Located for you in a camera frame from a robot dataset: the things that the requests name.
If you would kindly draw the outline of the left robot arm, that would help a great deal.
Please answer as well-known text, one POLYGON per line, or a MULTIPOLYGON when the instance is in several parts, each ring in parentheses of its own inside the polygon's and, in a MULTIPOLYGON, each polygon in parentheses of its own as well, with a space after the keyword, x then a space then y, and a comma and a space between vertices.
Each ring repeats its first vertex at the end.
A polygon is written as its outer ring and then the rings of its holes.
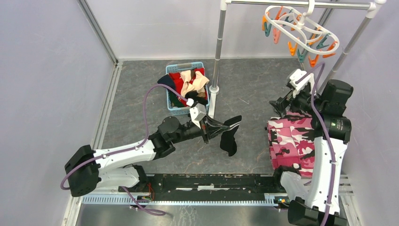
POLYGON ((147 138, 109 149, 81 146, 65 164, 66 176, 60 187, 73 197, 87 195, 100 187, 126 187, 137 192, 148 186, 146 173, 136 163, 164 158, 175 151, 174 144, 201 137, 205 143, 221 136, 220 148, 233 156, 237 151, 234 134, 242 117, 236 116, 221 123, 205 116, 196 125, 182 124, 176 117, 165 118, 157 131, 147 138))

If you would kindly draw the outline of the black white-striped sock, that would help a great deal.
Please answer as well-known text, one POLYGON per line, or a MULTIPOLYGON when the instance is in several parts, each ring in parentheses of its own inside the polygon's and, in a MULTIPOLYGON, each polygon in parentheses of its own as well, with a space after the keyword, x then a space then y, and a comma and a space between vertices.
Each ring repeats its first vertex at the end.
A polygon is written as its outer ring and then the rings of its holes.
POLYGON ((232 157, 237 152, 237 143, 234 135, 237 132, 241 121, 242 116, 238 115, 223 123, 225 126, 229 126, 229 129, 221 135, 220 148, 223 151, 226 151, 229 157, 232 157))

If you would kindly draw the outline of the pink camouflage bag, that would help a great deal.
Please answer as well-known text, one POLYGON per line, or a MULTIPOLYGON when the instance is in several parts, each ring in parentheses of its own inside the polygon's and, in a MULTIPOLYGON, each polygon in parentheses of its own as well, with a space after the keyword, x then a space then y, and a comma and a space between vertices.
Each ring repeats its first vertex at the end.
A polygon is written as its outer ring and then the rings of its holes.
POLYGON ((288 112, 267 121, 270 160, 273 169, 292 167, 311 178, 315 163, 315 134, 309 114, 288 112))

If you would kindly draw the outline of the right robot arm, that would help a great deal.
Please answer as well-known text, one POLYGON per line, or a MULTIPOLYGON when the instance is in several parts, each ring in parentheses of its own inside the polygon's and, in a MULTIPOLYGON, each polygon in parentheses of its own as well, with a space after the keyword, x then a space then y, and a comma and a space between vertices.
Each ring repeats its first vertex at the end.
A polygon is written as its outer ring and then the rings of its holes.
POLYGON ((348 220, 340 217, 338 200, 341 163, 351 135, 351 121, 343 116, 353 87, 340 80, 329 80, 321 96, 300 95, 295 101, 301 110, 313 110, 312 125, 316 135, 315 165, 311 187, 305 192, 299 183, 299 170, 279 166, 272 178, 277 192, 286 191, 291 199, 288 221, 296 226, 345 226, 348 220))

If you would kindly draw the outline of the white clip hanger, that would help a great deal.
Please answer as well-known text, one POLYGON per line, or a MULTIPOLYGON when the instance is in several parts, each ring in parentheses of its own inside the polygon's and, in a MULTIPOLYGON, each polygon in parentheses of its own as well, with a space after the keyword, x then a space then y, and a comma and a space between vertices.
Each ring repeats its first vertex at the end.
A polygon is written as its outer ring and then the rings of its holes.
POLYGON ((300 21, 303 17, 302 13, 293 7, 267 7, 264 15, 268 20, 267 24, 272 24, 270 36, 273 38, 273 28, 276 27, 281 30, 281 36, 286 35, 291 42, 298 43, 298 48, 302 47, 308 50, 309 53, 323 56, 336 52, 340 44, 338 37, 322 25, 311 20, 310 16, 300 21), (317 44, 327 33, 330 33, 330 36, 325 41, 325 44, 329 47, 334 41, 337 41, 336 46, 330 51, 327 51, 328 47, 316 49, 317 44))

